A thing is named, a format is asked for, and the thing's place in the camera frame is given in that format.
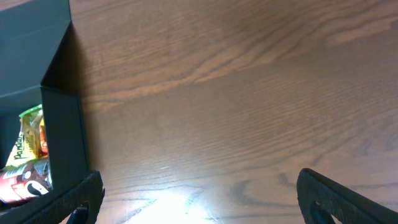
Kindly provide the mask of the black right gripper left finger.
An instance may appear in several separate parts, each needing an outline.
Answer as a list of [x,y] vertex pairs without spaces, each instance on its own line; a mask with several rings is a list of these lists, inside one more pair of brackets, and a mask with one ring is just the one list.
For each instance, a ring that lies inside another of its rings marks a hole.
[[40,198],[43,204],[23,223],[95,223],[104,198],[99,171],[92,171],[81,182],[58,195]]

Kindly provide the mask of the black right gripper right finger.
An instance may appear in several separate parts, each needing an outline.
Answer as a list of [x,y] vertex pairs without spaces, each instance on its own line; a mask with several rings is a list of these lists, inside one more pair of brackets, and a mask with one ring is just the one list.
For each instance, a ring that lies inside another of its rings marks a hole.
[[397,212],[309,168],[298,175],[297,199],[306,224],[397,223]]

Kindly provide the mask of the red Pringles can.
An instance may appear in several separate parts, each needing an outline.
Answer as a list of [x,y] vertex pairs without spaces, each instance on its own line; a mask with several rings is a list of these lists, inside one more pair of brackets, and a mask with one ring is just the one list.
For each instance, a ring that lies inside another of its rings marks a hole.
[[52,190],[47,158],[1,172],[1,202],[9,204],[40,197]]

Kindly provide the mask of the orange yellow peanut snack packet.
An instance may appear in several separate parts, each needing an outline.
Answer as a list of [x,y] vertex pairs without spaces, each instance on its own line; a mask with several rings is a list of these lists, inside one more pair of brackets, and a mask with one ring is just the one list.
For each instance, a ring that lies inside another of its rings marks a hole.
[[46,156],[48,154],[48,146],[47,146],[47,138],[45,133],[45,123],[43,118],[40,121],[39,131],[40,131],[40,150],[42,155]]

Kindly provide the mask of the green pandan cake packet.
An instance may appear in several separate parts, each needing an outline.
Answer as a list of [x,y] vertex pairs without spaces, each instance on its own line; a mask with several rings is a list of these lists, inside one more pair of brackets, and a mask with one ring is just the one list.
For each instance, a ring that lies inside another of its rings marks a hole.
[[5,168],[18,167],[42,156],[40,123],[43,118],[42,105],[25,110],[19,115],[21,128]]

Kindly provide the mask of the black gift box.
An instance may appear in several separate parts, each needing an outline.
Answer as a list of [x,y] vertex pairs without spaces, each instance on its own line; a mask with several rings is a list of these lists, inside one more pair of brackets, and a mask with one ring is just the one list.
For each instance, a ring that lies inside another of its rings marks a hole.
[[42,105],[53,183],[2,223],[26,222],[90,172],[77,56],[67,0],[1,2],[1,163],[19,135],[19,115]]

